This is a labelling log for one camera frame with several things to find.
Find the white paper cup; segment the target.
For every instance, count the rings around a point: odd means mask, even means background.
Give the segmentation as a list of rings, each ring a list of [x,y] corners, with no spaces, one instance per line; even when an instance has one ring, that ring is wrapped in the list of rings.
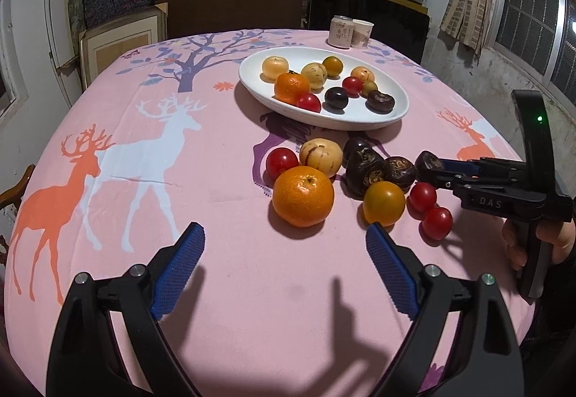
[[[366,49],[374,28],[374,24],[368,21],[353,19],[354,32],[352,33],[351,47]]]

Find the dark wooden chair back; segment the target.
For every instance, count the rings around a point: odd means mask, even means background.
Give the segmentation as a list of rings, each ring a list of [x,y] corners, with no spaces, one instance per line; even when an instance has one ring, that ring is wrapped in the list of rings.
[[[303,0],[159,0],[170,38],[247,28],[298,28]]]

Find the small green-yellow fruit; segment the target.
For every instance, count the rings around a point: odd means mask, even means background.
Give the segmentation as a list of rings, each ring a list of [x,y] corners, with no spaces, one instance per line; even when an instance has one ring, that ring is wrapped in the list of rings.
[[[372,91],[378,91],[378,85],[372,80],[364,81],[360,92],[361,96],[367,99]]]

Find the pink deer tablecloth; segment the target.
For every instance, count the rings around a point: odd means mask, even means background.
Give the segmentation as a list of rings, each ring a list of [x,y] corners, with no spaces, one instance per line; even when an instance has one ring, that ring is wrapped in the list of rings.
[[[323,31],[200,34],[137,48],[109,66],[52,134],[11,238],[8,344],[46,382],[58,295],[75,274],[148,262],[193,221],[206,247],[161,326],[207,396],[366,396],[410,322],[365,250],[358,201],[341,185],[326,221],[287,225],[265,161],[347,135],[258,103],[238,69],[275,47],[325,48]]]

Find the barred window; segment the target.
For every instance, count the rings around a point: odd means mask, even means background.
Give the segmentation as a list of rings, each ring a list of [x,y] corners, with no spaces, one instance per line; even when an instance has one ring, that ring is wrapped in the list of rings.
[[[569,0],[495,0],[491,42],[559,101],[575,106],[575,6]]]

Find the small orange-yellow tomato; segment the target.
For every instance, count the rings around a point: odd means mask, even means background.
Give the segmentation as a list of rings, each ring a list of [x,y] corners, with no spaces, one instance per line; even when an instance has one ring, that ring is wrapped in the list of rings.
[[[327,76],[330,79],[338,78],[344,69],[343,62],[336,56],[326,57],[322,65],[326,69]]]

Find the large orange mandarin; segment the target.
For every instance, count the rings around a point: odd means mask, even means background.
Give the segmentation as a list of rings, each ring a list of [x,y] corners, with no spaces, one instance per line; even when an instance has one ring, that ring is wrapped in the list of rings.
[[[282,173],[273,185],[273,210],[296,227],[321,224],[330,215],[335,200],[332,181],[309,166],[296,166]]]

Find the white oval plate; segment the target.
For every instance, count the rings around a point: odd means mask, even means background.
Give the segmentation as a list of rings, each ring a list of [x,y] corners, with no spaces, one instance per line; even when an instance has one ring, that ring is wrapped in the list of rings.
[[[293,104],[284,103],[275,98],[274,85],[264,76],[263,63],[270,56],[279,56],[285,59],[292,71],[299,72],[311,63],[320,63],[329,56],[339,58],[343,63],[343,71],[338,77],[328,78],[323,87],[314,91],[321,104],[318,112],[299,108]],[[367,100],[361,96],[350,98],[345,108],[337,110],[325,103],[325,95],[329,89],[340,87],[354,68],[367,68],[375,78],[378,90],[390,95],[395,104],[388,113],[371,109]],[[339,131],[368,131],[384,128],[400,121],[410,108],[410,100],[404,88],[390,75],[379,68],[368,64],[356,57],[331,52],[325,49],[303,46],[276,47],[269,51],[255,53],[244,59],[239,66],[239,79],[248,93],[264,105],[285,117],[314,125],[316,127]]]

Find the yellow striped pepino melon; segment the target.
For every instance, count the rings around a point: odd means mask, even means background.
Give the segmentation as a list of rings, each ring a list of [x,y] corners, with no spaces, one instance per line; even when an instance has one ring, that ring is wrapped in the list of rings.
[[[317,169],[328,178],[333,178],[342,166],[343,150],[335,141],[315,138],[302,145],[299,159],[302,165]]]
[[[324,64],[309,63],[302,68],[301,75],[307,79],[311,90],[320,90],[327,80],[327,69]]]

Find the pale orange persimmon fruit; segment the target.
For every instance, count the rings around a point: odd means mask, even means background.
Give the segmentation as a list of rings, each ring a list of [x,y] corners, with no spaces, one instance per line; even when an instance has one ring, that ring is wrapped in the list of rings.
[[[365,67],[361,67],[361,66],[353,68],[351,71],[351,76],[354,76],[354,77],[360,79],[362,82],[375,80],[374,72],[370,71],[369,68],[365,68]]]

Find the framed picture board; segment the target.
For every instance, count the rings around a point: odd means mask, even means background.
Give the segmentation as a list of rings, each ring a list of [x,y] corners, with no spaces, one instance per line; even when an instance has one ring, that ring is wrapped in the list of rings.
[[[147,7],[79,34],[83,89],[119,57],[167,37],[168,3]]]

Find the red cherry tomato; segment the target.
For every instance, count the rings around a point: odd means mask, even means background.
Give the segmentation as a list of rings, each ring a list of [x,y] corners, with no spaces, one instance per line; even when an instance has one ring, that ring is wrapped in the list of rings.
[[[275,181],[285,171],[299,165],[296,153],[290,148],[275,148],[266,158],[266,172]]]
[[[356,98],[363,90],[363,82],[356,76],[349,76],[343,80],[342,87],[351,98]]]
[[[453,228],[452,214],[444,207],[432,208],[422,220],[421,228],[426,238],[441,241]]]
[[[428,182],[417,182],[411,188],[408,199],[416,212],[425,214],[436,207],[436,189]]]
[[[296,107],[301,108],[301,109],[305,109],[305,110],[308,110],[311,112],[320,113],[321,109],[322,109],[322,104],[321,104],[320,99],[317,98],[317,95],[315,95],[313,93],[306,93],[306,94],[300,95],[300,97],[297,98]]]

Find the black chair back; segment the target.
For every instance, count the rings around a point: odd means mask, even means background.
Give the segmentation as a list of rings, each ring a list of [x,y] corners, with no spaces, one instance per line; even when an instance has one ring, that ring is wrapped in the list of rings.
[[[310,0],[309,29],[328,31],[335,15],[374,24],[371,37],[420,64],[429,16],[391,0]]]

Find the small orange mandarin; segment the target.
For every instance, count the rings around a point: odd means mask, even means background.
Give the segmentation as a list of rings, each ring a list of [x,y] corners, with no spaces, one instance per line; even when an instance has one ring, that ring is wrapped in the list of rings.
[[[285,104],[296,105],[307,93],[310,93],[310,83],[300,73],[284,72],[278,75],[274,82],[273,97]]]

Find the pale yellow persimmon fruit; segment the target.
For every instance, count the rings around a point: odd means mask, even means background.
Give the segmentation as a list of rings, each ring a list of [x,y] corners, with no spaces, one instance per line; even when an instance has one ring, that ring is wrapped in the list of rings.
[[[289,71],[288,61],[280,56],[269,56],[262,63],[262,76],[264,80],[274,82],[278,76]]]

